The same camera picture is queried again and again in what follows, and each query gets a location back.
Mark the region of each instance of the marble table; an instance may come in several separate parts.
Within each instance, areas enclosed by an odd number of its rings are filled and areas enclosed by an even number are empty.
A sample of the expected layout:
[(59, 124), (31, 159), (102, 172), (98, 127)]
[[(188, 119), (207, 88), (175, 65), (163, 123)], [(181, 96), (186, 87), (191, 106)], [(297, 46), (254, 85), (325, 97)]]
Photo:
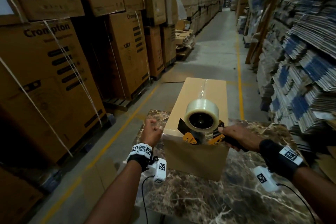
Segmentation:
[[(170, 112), (151, 110), (149, 118), (165, 126)], [(297, 151), (288, 130), (280, 124), (230, 120), (230, 124), (241, 124), (265, 139), (289, 145)], [(134, 144), (139, 142), (142, 128)], [(163, 143), (153, 150), (153, 155), (165, 158)], [(255, 152), (244, 153), (230, 149), (226, 167), (219, 182), (206, 180), (177, 170), (167, 171), (166, 181), (144, 184), (146, 207), (163, 215), (177, 216), (195, 223), (313, 223), (312, 217), (302, 201), (288, 188), (278, 192), (266, 192), (250, 169), (266, 166), (263, 158)], [(294, 188), (286, 179), (274, 175), (283, 184)], [(141, 184), (136, 205), (142, 205)]]

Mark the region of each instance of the packing tape roll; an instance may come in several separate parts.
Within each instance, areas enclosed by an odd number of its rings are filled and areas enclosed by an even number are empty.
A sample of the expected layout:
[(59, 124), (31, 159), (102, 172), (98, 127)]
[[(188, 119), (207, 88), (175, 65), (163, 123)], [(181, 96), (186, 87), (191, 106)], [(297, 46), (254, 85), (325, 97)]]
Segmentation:
[(184, 122), (188, 128), (196, 132), (212, 132), (219, 125), (218, 107), (208, 99), (191, 101), (187, 106)]

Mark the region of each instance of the warehouse aisle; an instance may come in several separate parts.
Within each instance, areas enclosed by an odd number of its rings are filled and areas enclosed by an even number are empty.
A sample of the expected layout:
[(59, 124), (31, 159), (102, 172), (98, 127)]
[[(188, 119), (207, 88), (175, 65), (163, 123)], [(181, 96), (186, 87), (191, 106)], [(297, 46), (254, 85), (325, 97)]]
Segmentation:
[[(259, 109), (261, 99), (257, 92), (256, 75), (244, 64), (248, 49), (243, 46), (242, 35), (236, 33), (235, 13), (229, 10), (218, 13), (196, 37), (196, 42), (187, 60), (178, 62), (173, 69), (196, 78), (226, 80), (229, 118), (267, 121), (267, 114)], [(101, 138), (89, 153), (73, 160), (76, 166), (65, 175), (30, 223), (82, 223), (90, 208), (84, 197), (81, 175), (99, 159), (112, 158), (119, 167), (127, 157), (148, 111), (171, 111), (182, 85), (154, 82), (128, 112), (117, 112), (116, 124), (97, 135)], [(145, 223), (144, 218), (141, 211), (136, 223)], [(150, 223), (158, 223), (159, 218), (159, 214), (149, 213)], [(166, 223), (178, 221), (169, 217)]]

